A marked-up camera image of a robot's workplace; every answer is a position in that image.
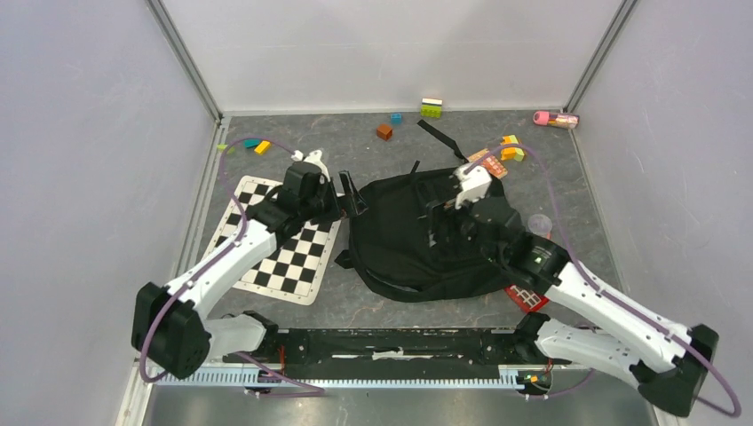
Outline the black student backpack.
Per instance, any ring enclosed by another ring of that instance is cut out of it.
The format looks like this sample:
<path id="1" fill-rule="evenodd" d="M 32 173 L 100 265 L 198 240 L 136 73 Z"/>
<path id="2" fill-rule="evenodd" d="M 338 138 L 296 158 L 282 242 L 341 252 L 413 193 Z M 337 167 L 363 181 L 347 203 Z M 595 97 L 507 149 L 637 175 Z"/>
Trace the black student backpack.
<path id="1" fill-rule="evenodd" d="M 368 182 L 360 190 L 368 210 L 350 219 L 336 264 L 355 270 L 372 292 L 403 303 L 483 296 L 512 285 L 476 242 L 429 247 L 425 205 L 453 200 L 453 172 L 416 162 L 407 174 Z"/>

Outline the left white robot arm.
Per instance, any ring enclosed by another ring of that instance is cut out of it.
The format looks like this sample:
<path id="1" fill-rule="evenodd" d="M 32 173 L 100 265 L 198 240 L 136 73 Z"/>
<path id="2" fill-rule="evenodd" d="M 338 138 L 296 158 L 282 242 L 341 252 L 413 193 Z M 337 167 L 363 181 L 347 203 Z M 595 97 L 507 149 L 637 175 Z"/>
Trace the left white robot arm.
<path id="1" fill-rule="evenodd" d="M 177 278 L 148 282 L 135 298 L 131 345 L 139 354 L 139 374 L 146 383 L 165 375 L 185 379 L 207 359 L 238 351 L 257 361 L 272 359 L 278 336 L 259 319 L 242 314 L 210 320 L 219 299 L 252 267 L 297 236 L 307 223 L 333 223 L 366 210 L 348 171 L 338 172 L 337 190 L 319 161 L 293 162 L 282 183 L 254 204 L 239 210 L 236 229 L 210 254 Z"/>

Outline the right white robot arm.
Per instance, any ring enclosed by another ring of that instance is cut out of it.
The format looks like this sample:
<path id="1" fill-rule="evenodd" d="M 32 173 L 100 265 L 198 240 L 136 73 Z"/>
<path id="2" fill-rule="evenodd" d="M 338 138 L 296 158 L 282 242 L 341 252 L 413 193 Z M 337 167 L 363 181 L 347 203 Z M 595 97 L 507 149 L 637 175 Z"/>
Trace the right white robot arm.
<path id="1" fill-rule="evenodd" d="M 432 245 L 476 249 L 520 287 L 577 312 L 602 329 L 578 331 L 543 314 L 529 314 L 512 339 L 525 362 L 566 359 L 616 377 L 652 405 L 687 417 L 710 371 L 719 335 L 705 324 L 686 326 L 659 315 L 608 285 L 553 241 L 530 233 L 502 197 L 456 207 L 426 207 Z"/>

